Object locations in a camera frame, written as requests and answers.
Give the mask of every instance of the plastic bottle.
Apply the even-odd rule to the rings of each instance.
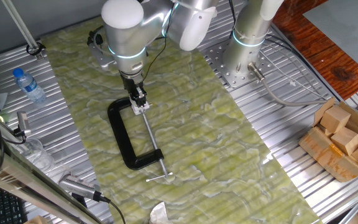
[[[20,146],[17,150],[54,182],[57,183],[64,175],[71,174],[68,166],[55,163],[55,159],[45,151],[38,139],[27,138]]]
[[[24,73],[21,68],[13,70],[16,78],[16,84],[34,103],[42,103],[45,101],[45,92],[37,84],[37,81],[29,73]]]
[[[43,173],[47,173],[55,167],[55,160],[45,151],[38,139],[28,138],[23,146],[21,154]]]

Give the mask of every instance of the green work surface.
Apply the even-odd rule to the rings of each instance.
[[[86,45],[100,18],[42,39],[103,194],[122,210],[127,223],[148,223],[165,202],[173,223],[319,223],[280,164],[197,51],[173,42],[145,81],[146,116],[174,175],[159,163],[128,169],[107,116],[108,106],[127,97],[116,68],[103,71]],[[153,59],[164,40],[148,48]],[[135,152],[153,150],[141,116],[121,112]],[[110,211],[117,223],[120,216]]]

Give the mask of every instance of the wooden table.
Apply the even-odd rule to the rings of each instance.
[[[327,0],[285,0],[273,23],[344,100],[358,92],[358,64],[303,13]]]

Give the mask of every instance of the robotic arm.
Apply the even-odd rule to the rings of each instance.
[[[102,18],[109,51],[116,62],[135,114],[149,105],[143,88],[146,46],[160,34],[182,50],[195,49],[204,39],[219,0],[108,0]],[[231,73],[247,75],[283,0],[248,0],[238,15],[233,38],[223,52]]]
[[[135,114],[149,107],[143,89],[145,48],[160,34],[183,50],[193,50],[203,40],[216,15],[218,0],[108,0],[102,18],[109,50],[128,91]]]

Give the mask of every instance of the metal rod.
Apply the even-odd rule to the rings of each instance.
[[[144,112],[145,111],[142,110],[142,116],[143,116],[144,123],[146,124],[146,128],[147,128],[147,130],[149,132],[150,138],[152,139],[154,150],[157,150],[158,149],[157,143],[155,142],[155,138],[154,138],[152,129],[150,128],[149,122],[147,121],[146,114]],[[167,178],[168,177],[168,172],[167,172],[167,169],[165,168],[164,162],[163,162],[162,159],[160,159],[159,162],[160,162],[161,167],[162,167],[162,172],[164,173],[165,178]]]
[[[154,177],[154,178],[151,178],[151,179],[147,179],[146,182],[149,182],[149,181],[152,181],[152,180],[156,180],[156,179],[159,179],[159,178],[162,178],[162,177],[165,177],[165,175],[161,175],[161,176],[158,176],[158,177]]]
[[[22,33],[23,37],[25,38],[25,41],[27,41],[30,48],[33,50],[38,49],[38,44],[32,37],[30,31],[28,30],[27,26],[25,25],[23,19],[16,10],[15,5],[13,5],[12,1],[2,0],[2,3],[4,3],[7,11],[12,16],[13,21],[15,21],[17,28],[19,28],[20,32]]]
[[[152,129],[150,128],[149,122],[147,121],[146,114],[144,113],[144,111],[142,111],[142,116],[143,116],[143,119],[144,119],[144,123],[146,124],[146,128],[149,131],[150,138],[152,139],[153,147],[154,147],[154,149],[158,149],[157,143],[155,142],[155,138],[154,138]]]

